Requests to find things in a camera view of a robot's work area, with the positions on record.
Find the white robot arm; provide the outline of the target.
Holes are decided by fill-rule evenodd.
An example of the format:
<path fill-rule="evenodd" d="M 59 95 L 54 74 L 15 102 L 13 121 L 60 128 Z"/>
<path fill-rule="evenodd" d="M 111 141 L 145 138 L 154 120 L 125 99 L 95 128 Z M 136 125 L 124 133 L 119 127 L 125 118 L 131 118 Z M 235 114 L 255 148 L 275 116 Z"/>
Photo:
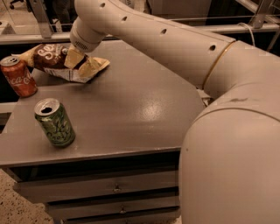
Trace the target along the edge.
<path fill-rule="evenodd" d="M 183 224 L 280 224 L 280 58 L 120 0 L 74 0 L 70 39 L 90 53 L 111 34 L 213 98 L 180 151 Z"/>

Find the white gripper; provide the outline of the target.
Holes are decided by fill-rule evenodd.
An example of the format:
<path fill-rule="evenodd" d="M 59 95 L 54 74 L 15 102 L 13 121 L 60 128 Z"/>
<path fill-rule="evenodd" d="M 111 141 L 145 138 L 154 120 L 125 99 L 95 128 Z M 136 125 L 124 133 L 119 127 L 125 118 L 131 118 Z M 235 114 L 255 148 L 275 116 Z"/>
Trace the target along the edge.
<path fill-rule="evenodd" d="M 70 31 L 72 45 L 68 48 L 64 66 L 70 69 L 75 68 L 85 57 L 85 53 L 91 53 L 106 37 L 91 29 L 79 17 L 73 22 Z M 78 73 L 81 78 L 92 77 L 99 69 L 100 63 L 94 58 L 87 60 L 80 66 Z"/>

